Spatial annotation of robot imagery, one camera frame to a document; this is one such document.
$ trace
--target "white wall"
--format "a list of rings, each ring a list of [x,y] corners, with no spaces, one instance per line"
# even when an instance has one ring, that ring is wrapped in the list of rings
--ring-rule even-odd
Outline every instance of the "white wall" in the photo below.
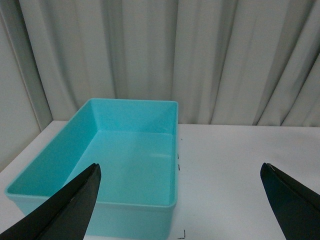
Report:
[[[39,133],[39,125],[0,19],[0,171]]]

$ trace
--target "white tabletop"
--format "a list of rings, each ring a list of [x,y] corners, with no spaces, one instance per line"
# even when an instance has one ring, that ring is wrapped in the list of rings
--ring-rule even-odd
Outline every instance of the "white tabletop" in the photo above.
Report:
[[[0,172],[0,233],[24,217],[5,187],[65,124],[53,121]],[[184,231],[186,240],[285,240],[260,179],[264,162],[320,193],[320,128],[181,124],[178,144],[169,240]]]

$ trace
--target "black mark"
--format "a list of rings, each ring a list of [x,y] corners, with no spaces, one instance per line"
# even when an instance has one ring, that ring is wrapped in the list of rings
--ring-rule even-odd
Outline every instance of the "black mark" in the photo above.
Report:
[[[183,230],[183,235],[184,235],[184,237],[179,237],[177,239],[185,239],[186,238],[186,230]]]

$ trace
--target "plastic bin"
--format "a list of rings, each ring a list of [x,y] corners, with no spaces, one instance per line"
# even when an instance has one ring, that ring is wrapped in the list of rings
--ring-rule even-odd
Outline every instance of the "plastic bin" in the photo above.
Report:
[[[91,163],[101,167],[86,234],[164,240],[177,203],[178,104],[90,99],[6,188],[27,215]]]

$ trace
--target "white curtain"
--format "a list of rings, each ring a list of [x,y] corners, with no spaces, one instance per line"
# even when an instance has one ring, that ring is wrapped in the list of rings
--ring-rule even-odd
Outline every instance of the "white curtain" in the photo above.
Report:
[[[121,98],[177,101],[185,124],[320,127],[320,0],[20,5],[54,120]]]

